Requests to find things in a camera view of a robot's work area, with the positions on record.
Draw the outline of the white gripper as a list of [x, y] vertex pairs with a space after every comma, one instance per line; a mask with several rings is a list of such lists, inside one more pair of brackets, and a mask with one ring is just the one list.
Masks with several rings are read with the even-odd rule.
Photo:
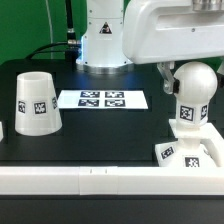
[[[224, 56], [224, 10], [196, 11], [192, 0], [131, 0], [122, 48], [136, 64], [159, 62], [164, 92], [178, 93], [173, 61]], [[224, 88], [224, 57], [217, 76], [219, 88]]]

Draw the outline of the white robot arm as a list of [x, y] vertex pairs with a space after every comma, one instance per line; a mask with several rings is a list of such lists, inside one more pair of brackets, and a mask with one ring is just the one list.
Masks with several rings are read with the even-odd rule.
[[224, 56], [224, 0], [86, 0], [80, 70], [114, 74], [155, 63], [172, 94], [176, 61]]

